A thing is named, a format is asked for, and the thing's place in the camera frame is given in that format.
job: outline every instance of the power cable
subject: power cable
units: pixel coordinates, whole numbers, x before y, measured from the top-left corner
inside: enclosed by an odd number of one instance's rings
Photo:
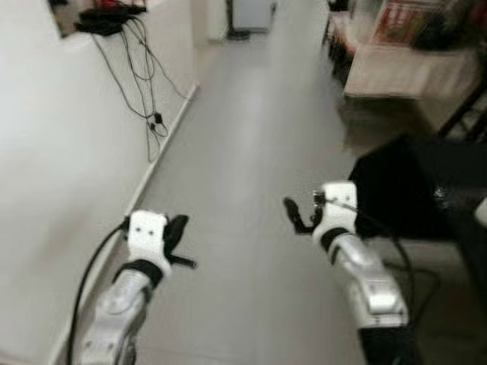
[[[126,24],[126,26],[127,26],[127,28],[130,29],[130,31],[132,32],[132,34],[134,35],[134,37],[139,41],[139,43],[141,45],[144,45],[145,43],[147,43],[146,29],[145,28],[141,28],[136,22],[133,22],[133,23],[134,23],[135,27],[137,28],[138,34],[135,32],[135,30],[132,29],[132,27],[130,27],[130,24]],[[127,38],[127,34],[126,34],[125,29],[123,30],[123,33],[125,34],[125,38]],[[160,113],[157,113],[157,111],[156,111],[157,110],[157,105],[156,105],[156,101],[155,101],[155,97],[154,97],[154,85],[153,85],[153,77],[154,77],[154,73],[155,73],[154,60],[153,60],[152,57],[149,57],[148,49],[147,49],[147,47],[144,46],[144,51],[145,51],[144,52],[144,54],[145,54],[145,67],[146,67],[147,77],[143,77],[143,76],[139,75],[135,71],[134,63],[133,63],[132,58],[130,56],[130,49],[129,49],[129,46],[128,46],[129,43],[128,42],[125,42],[125,45],[126,45],[126,51],[127,51],[127,54],[128,54],[129,66],[130,66],[130,69],[131,69],[132,73],[137,78],[148,81],[148,88],[150,90],[151,102],[152,102],[152,113],[154,114],[154,117],[155,117],[154,123],[156,125],[162,125],[162,128],[164,129],[165,133],[158,132],[155,127],[154,128],[151,127],[151,131],[153,133],[155,133],[156,135],[158,135],[158,136],[160,136],[162,138],[165,138],[169,134],[169,131],[167,129],[167,126],[164,124],[164,120],[162,118],[162,115]]]
[[[406,268],[404,268],[403,266],[393,264],[392,262],[385,262],[384,264],[386,265],[386,267],[392,268],[393,270],[406,271]],[[415,327],[418,328],[419,323],[422,321],[424,317],[426,309],[428,308],[429,304],[433,300],[434,295],[438,292],[438,290],[441,287],[441,277],[438,273],[429,270],[427,268],[415,268],[414,272],[415,274],[421,274],[427,276],[432,281],[431,288],[429,289],[428,293],[425,295],[425,299],[421,302],[421,304],[419,305],[415,313],[412,314],[413,315],[412,322],[415,324]]]
[[[158,157],[159,155],[159,151],[161,150],[161,143],[159,142],[159,138],[158,138],[158,134],[156,134],[154,132],[154,128],[155,128],[155,125],[154,124],[150,124],[150,125],[145,125],[145,137],[146,137],[146,140],[147,140],[147,161],[149,163],[153,163],[155,161],[155,159]],[[158,145],[158,149],[155,153],[154,156],[151,156],[151,139],[150,139],[150,135],[152,135],[154,137],[154,140],[156,141],[157,145]]]
[[[134,34],[134,36],[138,39],[138,41],[147,49],[149,55],[153,58],[153,60],[156,61],[156,63],[158,64],[159,66],[159,69],[161,70],[162,72],[162,75],[164,76],[164,78],[171,84],[171,87],[173,88],[174,92],[182,99],[184,100],[189,100],[189,101],[192,101],[194,98],[188,98],[186,96],[183,95],[183,93],[180,91],[180,89],[178,88],[178,86],[176,86],[176,83],[172,80],[172,78],[167,74],[166,72],[166,69],[164,68],[164,66],[162,65],[161,61],[157,58],[157,56],[152,52],[151,48],[149,47],[148,45],[148,33],[147,33],[147,28],[144,24],[144,22],[137,18],[137,17],[131,17],[129,19],[129,21],[132,21],[132,23],[135,24],[135,26],[139,29],[139,33],[142,32],[142,30],[140,30],[140,27],[138,25],[136,25],[137,23],[142,27],[143,29],[143,34],[145,35],[145,40],[142,39],[139,35],[137,35],[135,33],[135,31],[129,27],[130,31]]]
[[[100,45],[100,43],[98,42],[97,38],[95,37],[95,35],[91,34],[91,38],[93,38],[93,41],[95,43],[95,45],[97,46],[98,50],[100,51],[101,55],[103,56],[103,59],[105,61],[105,63],[107,64],[107,67],[108,67],[108,70],[110,71],[110,74],[113,76],[113,80],[115,80],[119,90],[120,90],[120,93],[122,94],[122,97],[127,105],[127,107],[134,113],[136,114],[137,116],[140,116],[141,118],[146,118],[146,117],[151,117],[151,116],[146,116],[140,112],[138,112],[129,102],[129,99],[127,98],[127,95],[126,95],[126,92],[123,90],[123,86],[122,84],[120,83],[118,77],[116,76],[115,74],[115,71],[113,70],[113,67],[112,65],[110,64],[110,61],[108,60],[108,57],[107,57],[107,54],[105,53],[105,51],[103,50],[103,47]]]
[[[90,274],[90,271],[96,262],[98,256],[100,255],[101,251],[103,248],[107,245],[107,243],[110,241],[110,239],[113,237],[115,233],[117,233],[119,230],[126,228],[128,225],[129,221],[128,218],[126,218],[121,224],[119,224],[117,227],[113,228],[106,236],[103,238],[101,241],[100,245],[98,245],[97,249],[95,250],[94,254],[91,256],[91,259],[84,270],[83,277],[81,279],[81,282],[78,287],[78,291],[76,293],[76,299],[75,299],[75,306],[73,308],[72,312],[72,317],[71,317],[71,325],[69,328],[69,337],[68,337],[68,348],[66,351],[66,363],[67,365],[72,365],[73,364],[73,353],[75,349],[75,337],[76,337],[76,330],[78,326],[78,312],[79,312],[79,306],[81,304],[81,298],[83,296],[83,291],[84,291],[84,286],[86,285],[86,281],[88,279],[88,275]]]
[[[403,245],[401,244],[401,242],[397,238],[396,234],[394,234],[394,232],[389,227],[387,227],[385,224],[381,223],[379,220],[377,220],[374,217],[364,213],[363,211],[360,211],[359,209],[357,209],[355,207],[352,207],[351,205],[348,205],[346,203],[340,203],[340,202],[337,202],[336,200],[332,200],[332,199],[327,199],[326,202],[333,204],[333,205],[336,205],[338,207],[344,208],[344,209],[348,209],[350,211],[354,211],[357,214],[360,214],[367,221],[370,221],[376,227],[380,228],[383,231],[383,233],[385,233],[390,238],[390,240],[392,241],[394,247],[396,247],[396,250],[399,253],[399,255],[401,256],[401,259],[404,263],[404,268],[407,272],[408,282],[409,282],[409,295],[410,295],[409,307],[411,308],[411,310],[414,310],[414,308],[415,308],[414,268],[412,266],[411,259],[408,255],[406,249],[404,249]]]
[[[144,93],[142,91],[142,88],[141,88],[140,84],[138,83],[138,78],[137,78],[137,75],[136,75],[135,70],[133,68],[133,60],[132,60],[132,56],[130,54],[129,41],[126,38],[126,34],[125,34],[124,31],[122,33],[120,33],[120,36],[122,38],[122,42],[123,42],[123,45],[124,45],[125,50],[126,50],[127,59],[129,61],[129,67],[130,67],[130,70],[132,72],[132,77],[134,79],[135,86],[137,87],[138,93],[140,94],[140,97],[141,97],[142,108],[144,109],[144,114],[146,115],[146,117],[145,117],[145,124],[146,124],[146,126],[145,126],[145,138],[146,138],[146,143],[147,143],[147,161],[149,163],[152,163],[152,162],[154,162],[154,159],[156,157],[152,157],[151,156],[151,141],[150,141],[150,138],[149,138],[149,132],[151,132],[151,134],[155,138],[155,141],[158,144],[158,152],[159,152],[159,150],[161,148],[161,143],[159,142],[158,137],[153,133],[152,123],[149,121],[149,118],[147,116],[147,106],[145,104]],[[152,110],[153,110],[153,114],[155,114],[154,104],[152,104]]]

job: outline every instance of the table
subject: table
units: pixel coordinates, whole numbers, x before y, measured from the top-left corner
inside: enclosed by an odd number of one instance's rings
[[[399,236],[457,247],[487,309],[487,229],[473,217],[487,196],[487,144],[403,136],[356,163],[358,208]],[[360,215],[358,234],[381,234]]]
[[[349,97],[462,97],[479,83],[482,67],[473,47],[426,52],[408,46],[360,43],[350,23],[347,11],[330,13],[333,76],[345,86]]]

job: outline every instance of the red item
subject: red item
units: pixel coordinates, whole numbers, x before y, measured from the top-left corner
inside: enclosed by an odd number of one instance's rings
[[[374,42],[407,46],[436,12],[438,4],[419,0],[389,0],[377,24]]]
[[[115,0],[101,0],[101,7],[102,8],[115,8],[116,1]]]

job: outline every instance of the hallway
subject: hallway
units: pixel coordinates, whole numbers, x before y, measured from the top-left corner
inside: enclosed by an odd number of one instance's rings
[[[354,157],[320,41],[323,0],[281,0],[272,30],[227,43],[202,82],[142,208],[188,214],[175,268],[138,338],[141,365],[363,362],[352,317],[310,238],[311,192],[345,179]]]

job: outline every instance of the robotic hand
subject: robotic hand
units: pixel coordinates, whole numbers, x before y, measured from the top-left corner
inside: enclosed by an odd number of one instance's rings
[[[128,229],[129,260],[97,301],[93,322],[82,342],[79,365],[133,365],[135,339],[145,321],[152,293],[171,264],[195,268],[192,260],[173,255],[188,217],[172,221],[162,214],[135,211]]]
[[[379,255],[355,234],[355,184],[332,182],[315,192],[310,227],[292,199],[285,198],[284,205],[295,233],[312,235],[327,254],[355,317],[368,363],[415,363],[401,290]]]

